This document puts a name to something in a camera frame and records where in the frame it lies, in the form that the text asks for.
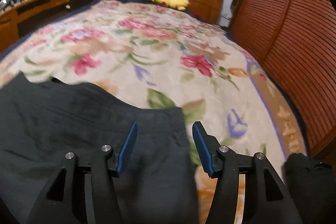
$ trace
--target wooden desk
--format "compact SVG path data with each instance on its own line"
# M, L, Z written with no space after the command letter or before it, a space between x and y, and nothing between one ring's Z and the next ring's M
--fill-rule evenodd
M42 11L66 5L70 0L27 0L0 13L0 52L19 39L17 25Z

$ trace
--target dark green fabric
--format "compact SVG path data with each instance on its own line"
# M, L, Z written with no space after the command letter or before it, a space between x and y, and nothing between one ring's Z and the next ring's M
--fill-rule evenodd
M0 196L21 222L67 152L79 157L138 124L126 172L114 179L125 223L197 223L189 142L180 108L142 110L98 86L33 84L0 90Z

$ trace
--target wooden cabinet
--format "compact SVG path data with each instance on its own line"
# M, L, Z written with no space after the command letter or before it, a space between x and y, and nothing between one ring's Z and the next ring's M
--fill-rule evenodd
M0 22L0 51L4 51L12 43L11 22Z
M311 155L335 149L336 12L330 1L242 0L231 32L294 101Z
M66 5L70 0L28 0L0 14L0 52L19 39L17 25L31 16Z

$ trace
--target green leaf print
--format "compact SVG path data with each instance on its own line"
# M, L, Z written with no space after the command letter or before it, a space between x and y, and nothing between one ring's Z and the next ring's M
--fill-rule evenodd
M223 78L224 80L229 81L232 85L235 86L235 88L236 88L238 91L240 91L240 90L239 90L239 87L236 85L236 83L233 82L233 81L231 80L231 76L230 76L230 75L224 75L224 74L222 74L222 73L218 73L217 75L218 75L220 78Z
M176 32L176 33L178 33L178 32L182 32L182 30L181 29L179 29L179 28L164 28L165 30L169 30L169 31L174 31L174 32Z
M233 144L233 140L229 136L227 136L227 137L224 138L224 140L220 141L219 144L220 145L225 145L225 146L230 146L230 145Z
M46 70L33 70L33 71L24 72L24 75L25 76L35 76L35 75L41 75L45 72L47 71Z
M187 49L181 41L176 41L176 42L180 46L180 50L186 50Z
M196 28L195 30L196 32L199 32L199 33L205 33L205 29L202 29L202 28Z
M146 39L146 40L142 40L141 42L140 42L140 44L141 45L153 45L153 44L156 44L156 43L160 43L160 41L159 40L157 40L157 39L151 39L151 40L149 40L149 39Z
M175 103L162 92L147 89L147 104L154 109L175 107Z
M25 56L25 62L27 63L27 64L30 64L30 65L36 65L36 63L35 62L33 62L33 61L31 61L30 59L29 59L29 57L28 56Z
M53 49L51 49L52 52L61 52L63 50L65 50L65 48L53 48Z
M131 39L129 40L129 42L134 45L134 46L137 46L137 44L134 42L134 39L136 39L138 37L131 37Z
M256 73L260 73L261 71L256 66L251 66L250 72L251 72L252 75L254 75Z
M262 152L266 156L267 149L266 149L266 144L265 143L262 143L260 145L260 152Z
M210 84L213 85L213 92L214 94L217 94L218 88L219 88L219 84L217 83L217 81L215 81L214 79L210 78Z
M145 59L149 59L149 57L147 57L147 56L135 54L134 52L132 53L132 55L137 56L137 57L141 57L141 58L145 58Z
M191 101L181 106L184 113L185 124L189 125L203 119L206 112L205 99Z
M37 52L38 52L38 53L41 53L42 51L44 51L44 49L45 49L45 46L42 46L42 47L40 47L40 48L37 50Z
M63 66L63 71L64 71L64 72L67 71L69 65L70 65L72 62L76 61L77 59L79 59L79 58L81 58L81 57L82 57L82 55L78 55L78 54L74 54L74 55L72 55L72 56L68 59L68 61L64 64L64 66Z
M162 52L167 47L169 47L167 43L156 43L151 45L151 50L154 52Z
M153 62L153 63L147 63L147 62L142 62L140 60L137 60L136 58L134 58L133 54L129 54L128 57L130 60L132 60L133 62L139 64L139 65L144 65L144 66L152 66L152 65L163 65L165 63L168 62L168 60L163 60L163 61L159 61L159 62Z
M59 44L64 44L63 41L62 41L62 39L57 40L57 41L54 43L54 47L57 46L57 45L59 45Z
M193 70L191 70L191 69L188 69L188 68L186 68L186 67L179 67L180 69L182 69L182 70L185 70L185 71L188 71L188 72L191 72L191 73L194 73L194 71Z
M115 65L114 67L112 67L108 72L109 73L113 73L115 72L116 70L120 69L123 65L122 64L117 64Z
M116 34L123 34L123 33L133 33L132 30L130 29L119 29L119 30L114 30Z
M180 82L181 83L187 83L195 78L194 73L190 72L185 72L184 74L181 75Z
M191 137L189 137L189 153L191 161L197 165L201 165L201 160L198 155L196 145Z

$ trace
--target purple flower print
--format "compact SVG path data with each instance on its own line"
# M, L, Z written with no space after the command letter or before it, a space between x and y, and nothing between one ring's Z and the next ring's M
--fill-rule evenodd
M133 67L134 67L135 74L140 81L145 80L147 85L151 85L151 86L155 85L153 82L149 81L149 79L150 80L152 79L152 76L147 70L137 65L133 65Z
M247 123L245 123L237 114L235 109L226 116L227 131L231 138L239 139L244 136L247 131Z

